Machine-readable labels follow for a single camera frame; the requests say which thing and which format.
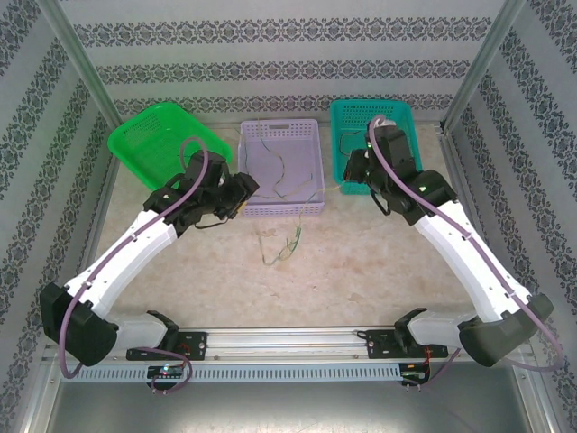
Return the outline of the aluminium table edge profile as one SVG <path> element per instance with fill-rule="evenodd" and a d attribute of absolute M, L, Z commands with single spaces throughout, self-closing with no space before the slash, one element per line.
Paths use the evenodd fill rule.
<path fill-rule="evenodd" d="M 487 241 L 483 223 L 478 216 L 477 208 L 475 206 L 476 202 L 470 190 L 470 182 L 463 170 L 461 158 L 459 157 L 454 145 L 453 137 L 444 131 L 440 123 L 435 124 L 435 134 L 441 146 L 441 152 L 444 157 L 444 162 L 453 189 L 456 191 L 457 196 L 463 205 L 464 212 L 469 218 L 470 224 L 477 231 L 481 239 L 486 242 L 487 246 L 490 246 L 490 242 Z"/>
<path fill-rule="evenodd" d="M 96 243 L 96 230 L 102 218 L 100 214 L 113 171 L 114 156 L 111 153 L 105 153 L 96 160 L 96 167 L 87 185 L 65 260 L 59 271 L 60 287 L 81 273 L 91 262 L 91 251 Z"/>

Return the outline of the green plastic basket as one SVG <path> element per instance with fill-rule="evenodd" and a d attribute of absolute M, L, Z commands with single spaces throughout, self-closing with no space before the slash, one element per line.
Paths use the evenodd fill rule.
<path fill-rule="evenodd" d="M 232 160 L 230 146 L 182 107 L 164 102 L 150 106 L 117 127 L 108 137 L 111 153 L 150 190 L 183 171 L 179 153 L 189 137 L 199 137 L 210 152 Z"/>

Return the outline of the purple plastic basket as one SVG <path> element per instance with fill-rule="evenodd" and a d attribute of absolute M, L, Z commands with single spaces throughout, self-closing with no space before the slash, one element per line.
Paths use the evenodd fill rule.
<path fill-rule="evenodd" d="M 313 119 L 244 121 L 238 170 L 260 185 L 247 217 L 315 216 L 325 205 L 318 122 Z"/>

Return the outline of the teal plastic basket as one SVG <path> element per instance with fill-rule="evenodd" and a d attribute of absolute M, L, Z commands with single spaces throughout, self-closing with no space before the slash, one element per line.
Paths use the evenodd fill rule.
<path fill-rule="evenodd" d="M 375 115 L 385 115 L 406 133 L 409 148 L 418 169 L 420 157 L 413 116 L 409 105 L 386 99 L 339 99 L 330 106 L 334 181 L 343 195 L 369 195 L 364 184 L 344 182 L 343 173 L 351 152 L 366 147 L 364 135 Z"/>

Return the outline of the grey metal sheet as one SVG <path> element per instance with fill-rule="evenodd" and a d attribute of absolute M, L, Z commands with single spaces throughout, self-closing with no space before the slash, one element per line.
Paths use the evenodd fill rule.
<path fill-rule="evenodd" d="M 417 391 L 391 382 L 192 383 L 155 396 L 136 383 L 64 383 L 32 433 L 549 433 L 508 377 Z"/>

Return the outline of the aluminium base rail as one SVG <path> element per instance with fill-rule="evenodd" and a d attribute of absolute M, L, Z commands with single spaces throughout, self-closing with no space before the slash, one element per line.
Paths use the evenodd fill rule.
<path fill-rule="evenodd" d="M 205 358 L 199 361 L 445 359 L 442 345 L 405 348 L 393 327 L 277 327 L 181 329 L 205 332 Z"/>

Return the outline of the aluminium frame post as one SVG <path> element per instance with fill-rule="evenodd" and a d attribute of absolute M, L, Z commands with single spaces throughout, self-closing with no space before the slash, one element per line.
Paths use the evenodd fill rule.
<path fill-rule="evenodd" d="M 517 19 L 526 2 L 527 0 L 504 0 L 499 13 L 487 32 L 485 40 L 440 123 L 444 133 L 451 131 L 460 119 L 463 110 L 472 98 L 475 88 L 490 66 L 500 44 L 503 42 L 510 27 Z"/>
<path fill-rule="evenodd" d="M 108 125 L 115 129 L 123 123 L 113 99 L 108 94 L 105 84 L 100 78 L 96 67 L 89 58 L 86 49 L 79 39 L 72 23 L 60 5 L 60 0 L 35 0 L 41 13 L 48 21 L 51 29 L 60 40 L 61 45 L 73 63 L 77 73 L 84 81 L 92 98 Z"/>

